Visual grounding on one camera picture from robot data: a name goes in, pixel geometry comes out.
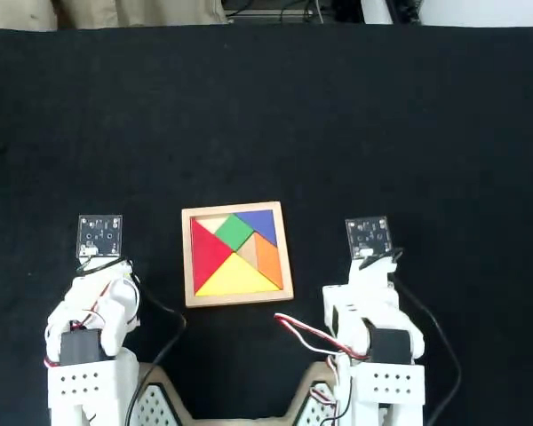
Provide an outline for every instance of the wooden frame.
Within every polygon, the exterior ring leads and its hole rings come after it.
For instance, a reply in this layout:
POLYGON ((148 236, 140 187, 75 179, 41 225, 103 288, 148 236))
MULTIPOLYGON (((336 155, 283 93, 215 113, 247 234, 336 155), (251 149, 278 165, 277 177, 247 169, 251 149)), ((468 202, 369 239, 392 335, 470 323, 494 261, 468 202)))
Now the wooden frame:
POLYGON ((184 249, 184 278, 187 307, 273 302, 279 300, 289 300, 294 297, 294 290, 292 289, 292 278, 290 275, 288 249, 286 246, 286 235, 284 233, 284 222, 282 220, 282 209, 281 203, 279 201, 256 202, 252 204, 233 204, 228 206, 203 207, 197 209, 183 209, 181 211, 181 217, 184 249), (282 273, 282 289, 279 291, 248 293, 240 295, 196 296, 194 294, 194 276, 192 265, 192 217, 213 217, 216 215, 219 216, 225 214, 243 213, 248 211, 259 210, 273 211, 274 230, 276 233, 277 248, 282 273))

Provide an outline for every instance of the black tablecloth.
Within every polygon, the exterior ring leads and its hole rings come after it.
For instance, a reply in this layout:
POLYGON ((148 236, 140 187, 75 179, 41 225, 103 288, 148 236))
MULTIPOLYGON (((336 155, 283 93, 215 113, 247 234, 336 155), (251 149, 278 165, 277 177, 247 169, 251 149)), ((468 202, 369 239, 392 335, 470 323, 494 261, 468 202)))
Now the black tablecloth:
MULTIPOLYGON (((533 425, 533 29, 308 26, 0 31, 0 424, 47 424, 43 330, 80 213, 189 328, 163 363, 197 418, 283 414, 319 359, 346 217, 388 215, 398 276, 464 368, 446 425, 533 425), (295 299, 185 310, 180 210, 282 202, 295 299)), ((454 370, 426 333, 427 399, 454 370)), ((149 304, 127 345, 173 332, 149 304)))

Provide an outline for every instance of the black cable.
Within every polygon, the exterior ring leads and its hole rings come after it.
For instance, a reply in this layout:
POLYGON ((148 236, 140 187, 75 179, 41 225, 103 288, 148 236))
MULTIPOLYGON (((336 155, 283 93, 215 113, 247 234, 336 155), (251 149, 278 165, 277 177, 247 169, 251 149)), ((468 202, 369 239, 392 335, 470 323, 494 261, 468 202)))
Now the black cable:
POLYGON ((385 253, 381 253, 380 255, 374 255, 374 256, 367 256, 365 260, 362 262, 362 264, 359 265, 359 270, 365 269, 368 266, 374 264, 378 260, 384 259, 385 257, 392 257, 393 262, 396 262, 399 257, 402 256, 402 248, 391 248, 390 250, 386 251, 385 253))
POLYGON ((314 0, 307 0, 306 4, 304 5, 304 12, 302 13, 302 20, 304 22, 310 22, 310 5, 314 2, 314 0))
POLYGON ((247 3, 241 9, 238 9, 238 10, 236 10, 234 12, 228 13, 225 16, 227 16, 228 18, 231 18, 232 16, 238 15, 239 13, 244 12, 247 9, 249 9, 252 6, 253 3, 255 3, 255 0, 248 0, 247 3))
POLYGON ((131 424, 132 411, 134 410, 134 404, 136 403, 136 400, 138 399, 140 395, 140 391, 142 391, 142 388, 146 384, 148 377, 152 374, 156 366, 158 366, 162 362, 162 359, 164 359, 164 357, 168 354, 168 352, 171 350, 173 345, 178 341, 183 331, 186 329, 186 324, 187 324, 186 319, 184 318, 183 315, 177 312, 176 314, 180 316, 180 320, 181 320, 179 324, 178 332, 176 332, 174 337, 170 339, 170 341, 160 350, 160 352, 158 352, 158 355, 156 355, 156 357, 154 358, 154 361, 152 361, 152 365, 150 366, 148 371, 146 371, 142 379, 137 384, 136 389, 134 390, 134 393, 132 394, 131 402, 129 403, 128 409, 126 410, 126 417, 124 418, 124 426, 130 426, 131 424))
POLYGON ((420 301, 418 298, 412 294, 412 292, 406 288, 401 281, 398 278, 395 278, 394 275, 389 275, 390 280, 394 284, 395 288, 398 288, 402 291, 402 293, 409 298, 409 300, 417 306, 418 309, 420 309, 422 312, 424 312, 428 317, 431 319, 431 321, 434 323, 434 326, 436 327, 436 331, 438 332, 439 336, 442 339, 442 342, 444 343, 444 346, 446 346, 446 349, 452 358, 452 362, 454 363, 454 367, 457 371, 457 377, 456 381, 454 382, 454 385, 452 386, 452 389, 448 392, 446 397, 441 401, 441 403, 433 410, 432 414, 430 415, 428 421, 426 422, 426 426, 433 426, 436 423, 436 420, 438 417, 442 414, 446 406, 450 403, 450 401, 454 398, 454 395, 456 395, 456 392, 458 391, 460 387, 460 383, 462 383, 462 366, 460 365, 460 361, 458 360, 456 353, 454 352, 454 349, 452 348, 452 345, 450 344, 450 341, 446 334, 444 333, 444 330, 442 330, 442 327, 436 317, 434 317, 434 314, 420 301))
POLYGON ((123 260, 126 260, 126 257, 120 256, 120 257, 116 258, 115 260, 111 260, 110 262, 108 262, 106 264, 101 264, 101 265, 99 265, 99 266, 97 266, 95 268, 91 268, 91 269, 85 269, 87 266, 89 266, 89 263, 91 262, 91 260, 92 260, 92 257, 89 257, 87 260, 84 261, 83 264, 81 264, 77 268, 77 276, 84 277, 84 276, 87 276, 87 275, 91 275, 92 273, 99 272, 99 271, 102 271, 104 269, 110 268, 111 266, 115 266, 116 264, 120 264, 123 260))
POLYGON ((289 8, 289 7, 292 7, 294 4, 298 4, 298 3, 302 3, 304 2, 305 0, 292 0, 290 2, 288 2, 287 4, 285 4, 282 9, 281 9, 281 16, 280 16, 280 22, 282 24, 282 21, 284 20, 284 13, 286 12, 286 10, 289 8))
POLYGON ((342 414, 340 415, 337 415, 335 417, 326 417, 325 419, 323 419, 319 426, 322 426, 324 423, 326 422, 335 422, 336 420, 339 420, 341 419, 344 415, 347 414, 347 412, 349 411, 349 407, 352 405, 352 393, 353 393, 353 388, 354 388, 354 378, 353 377, 350 377, 349 379, 349 397, 347 398, 347 405, 346 405, 346 408, 344 409, 344 411, 342 412, 342 414))
MULTIPOLYGON (((77 275, 82 276, 82 277, 85 276, 85 275, 91 275, 91 274, 93 274, 95 272, 103 271, 103 270, 105 270, 107 268, 110 268, 111 266, 114 266, 115 264, 119 264, 121 262, 126 262, 131 267, 131 269, 133 268, 132 261, 126 256, 120 256, 116 260, 113 260, 113 261, 108 262, 106 264, 102 264, 102 265, 100 265, 100 266, 98 266, 96 268, 85 270, 84 268, 86 268, 87 265, 90 262, 91 262, 91 258, 87 259, 81 266, 79 266, 77 268, 77 275)), ((160 352, 158 352, 158 355, 156 355, 156 357, 154 358, 154 361, 152 361, 152 365, 150 366, 148 371, 144 374, 144 376, 142 377, 142 380, 140 380, 138 385, 136 386, 136 389, 134 390, 134 393, 132 394, 131 402, 129 403, 128 409, 126 411, 126 417, 125 417, 125 421, 124 421, 124 426, 130 426, 130 424, 131 424, 131 417, 132 417, 132 411, 134 409, 134 404, 136 403, 136 400, 138 399, 140 391, 144 387, 144 384, 146 383, 146 380, 152 374, 152 372, 154 371, 156 366, 158 366, 160 364, 160 362, 162 362, 162 359, 168 354, 168 352, 171 350, 173 345, 178 341, 179 337, 182 335, 183 331, 186 329, 186 324, 187 324, 186 319, 184 318, 184 316, 181 313, 173 310, 172 308, 169 308, 165 304, 161 303, 158 299, 156 299, 154 297, 154 295, 152 295, 152 293, 148 290, 148 288, 143 286, 140 283, 139 278, 136 276, 136 274, 134 272, 131 272, 131 278, 134 281, 134 284, 136 284, 136 287, 139 289, 139 291, 142 291, 144 293, 144 295, 146 296, 146 299, 148 299, 148 301, 150 301, 150 303, 152 303, 156 307, 162 309, 163 311, 166 311, 166 312, 171 313, 172 315, 175 315, 176 317, 178 317, 178 319, 179 319, 179 327, 178 327, 178 331, 173 336, 173 338, 170 339, 170 341, 160 350, 160 352)))
MULTIPOLYGON (((132 268, 132 261, 130 259, 125 259, 125 260, 132 268)), ((134 281, 134 284, 136 284, 136 286, 144 293, 144 295, 146 296, 146 299, 148 299, 148 301, 151 304, 155 305, 156 307, 160 308, 161 310, 165 312, 168 312, 176 316, 179 319, 179 327, 178 327, 178 331, 174 334, 174 336, 170 339, 170 341, 167 344, 165 344, 165 346, 160 350, 160 352, 158 352, 158 354, 154 358, 154 361, 152 361, 152 365, 146 371, 142 379, 139 380, 139 383, 137 384, 136 389, 134 390, 134 393, 132 394, 131 402, 128 405, 128 409, 126 410, 124 426, 130 426, 131 424, 132 411, 134 410, 134 404, 136 403, 136 400, 139 397, 140 391, 142 391, 142 388, 146 384, 148 377, 152 374, 156 366, 158 366, 162 362, 162 359, 164 359, 164 357, 168 354, 168 352, 171 350, 173 345, 178 341, 179 337, 182 335, 187 325, 187 322, 184 316, 178 311, 172 308, 169 308, 165 304, 162 304, 158 299, 156 299, 154 295, 152 295, 152 293, 147 289, 147 287, 142 286, 139 278, 136 276, 136 274, 134 274, 134 272, 131 273, 131 277, 132 277, 132 280, 134 281)))

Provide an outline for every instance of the red triangle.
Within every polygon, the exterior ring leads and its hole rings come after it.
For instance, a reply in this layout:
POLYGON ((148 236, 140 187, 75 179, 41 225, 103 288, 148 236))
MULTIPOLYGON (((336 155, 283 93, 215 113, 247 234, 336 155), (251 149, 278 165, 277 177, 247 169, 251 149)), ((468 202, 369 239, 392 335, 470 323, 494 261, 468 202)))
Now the red triangle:
POLYGON ((231 256, 233 250, 203 226, 199 225, 193 218, 191 228, 195 294, 205 284, 205 281, 231 256))

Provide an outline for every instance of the tangram piece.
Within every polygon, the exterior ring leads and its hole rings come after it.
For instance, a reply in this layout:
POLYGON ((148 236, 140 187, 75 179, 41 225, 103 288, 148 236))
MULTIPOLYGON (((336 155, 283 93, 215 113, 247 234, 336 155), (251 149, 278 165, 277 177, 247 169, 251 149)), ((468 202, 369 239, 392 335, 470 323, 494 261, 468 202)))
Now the tangram piece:
POLYGON ((194 293, 233 253, 223 241, 192 219, 192 261, 194 266, 194 293))
POLYGON ((227 220, 229 215, 203 216, 198 217, 197 222, 210 233, 215 233, 227 220))
POLYGON ((217 271, 210 276, 196 296, 224 296, 278 291, 262 273, 233 253, 217 271))
POLYGON ((276 230, 272 210, 244 211, 237 213, 237 217, 276 247, 276 230))
POLYGON ((247 261, 253 268, 259 268, 257 259, 257 234, 253 233, 249 239, 237 250, 237 254, 247 261))
POLYGON ((252 229, 236 215, 229 215, 215 236, 225 242, 233 251, 238 250, 251 236, 252 229))
POLYGON ((257 247, 257 260, 259 272, 271 280, 282 290, 281 263, 278 258, 278 249, 262 235, 255 234, 255 246, 257 247))
POLYGON ((279 202, 182 210, 187 306, 293 297, 279 202))

